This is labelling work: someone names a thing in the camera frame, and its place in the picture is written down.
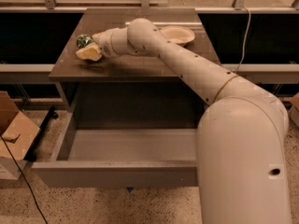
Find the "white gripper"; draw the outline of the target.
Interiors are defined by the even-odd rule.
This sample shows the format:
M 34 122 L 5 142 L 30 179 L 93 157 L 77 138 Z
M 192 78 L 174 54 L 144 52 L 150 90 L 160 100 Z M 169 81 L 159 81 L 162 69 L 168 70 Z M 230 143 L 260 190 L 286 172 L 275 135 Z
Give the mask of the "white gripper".
M 95 43 L 91 43 L 85 48 L 79 49 L 76 52 L 76 55 L 81 60 L 91 61 L 99 61 L 102 58 L 102 55 L 107 58 L 115 57 L 116 52 L 112 46 L 112 35 L 114 32 L 115 29 L 108 29 L 104 32 L 92 35 Z

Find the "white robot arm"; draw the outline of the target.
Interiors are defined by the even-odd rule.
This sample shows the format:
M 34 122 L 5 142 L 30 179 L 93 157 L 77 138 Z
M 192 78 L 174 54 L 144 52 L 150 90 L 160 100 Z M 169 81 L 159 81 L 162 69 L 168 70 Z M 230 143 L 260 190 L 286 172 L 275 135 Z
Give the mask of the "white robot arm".
M 81 36 L 77 45 L 81 60 L 156 56 L 206 102 L 196 150 L 203 224 L 292 224 L 289 118 L 275 95 L 166 39 L 146 19 Z

